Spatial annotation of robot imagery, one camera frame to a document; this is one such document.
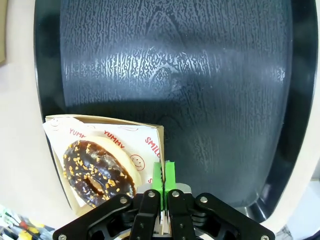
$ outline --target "chocolate glazed donut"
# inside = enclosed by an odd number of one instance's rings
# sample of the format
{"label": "chocolate glazed donut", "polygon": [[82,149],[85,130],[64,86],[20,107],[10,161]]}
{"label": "chocolate glazed donut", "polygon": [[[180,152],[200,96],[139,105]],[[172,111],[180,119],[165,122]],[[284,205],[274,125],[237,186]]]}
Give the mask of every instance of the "chocolate glazed donut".
{"label": "chocolate glazed donut", "polygon": [[[104,142],[109,141],[109,139],[100,138]],[[128,168],[133,163],[126,154],[125,156],[127,157],[125,160],[130,161],[126,162]],[[63,162],[64,176],[76,193],[93,208],[119,193],[130,197],[136,194],[135,184],[139,179],[134,182],[127,169],[121,165],[121,161],[93,141],[78,140],[72,143],[63,156]]]}

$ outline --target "dark plastic tray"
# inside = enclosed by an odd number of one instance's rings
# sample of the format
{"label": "dark plastic tray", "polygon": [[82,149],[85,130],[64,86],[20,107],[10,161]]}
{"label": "dark plastic tray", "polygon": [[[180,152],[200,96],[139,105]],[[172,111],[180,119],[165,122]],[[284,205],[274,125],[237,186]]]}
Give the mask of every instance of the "dark plastic tray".
{"label": "dark plastic tray", "polygon": [[317,32],[312,0],[37,0],[42,114],[163,125],[178,182],[262,222],[305,134]]}

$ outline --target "screw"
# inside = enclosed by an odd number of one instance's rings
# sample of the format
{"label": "screw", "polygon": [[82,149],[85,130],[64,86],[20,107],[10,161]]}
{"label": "screw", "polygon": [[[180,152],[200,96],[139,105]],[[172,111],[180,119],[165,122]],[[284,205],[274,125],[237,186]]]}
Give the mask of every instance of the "screw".
{"label": "screw", "polygon": [[148,194],[148,196],[149,196],[150,198],[153,198],[155,195],[156,195],[156,194],[155,194],[153,191],[150,191],[149,194]]}
{"label": "screw", "polygon": [[200,198],[200,202],[202,202],[203,204],[205,204],[206,202],[208,202],[208,199],[207,199],[205,196],[202,196],[202,197]]}
{"label": "screw", "polygon": [[172,196],[174,196],[175,198],[176,198],[176,197],[179,197],[179,195],[180,195],[180,194],[179,194],[177,191],[173,191],[173,192],[172,192]]}
{"label": "screw", "polygon": [[58,240],[67,240],[67,236],[64,234],[59,235]]}
{"label": "screw", "polygon": [[126,204],[128,200],[125,197],[120,198],[120,203]]}

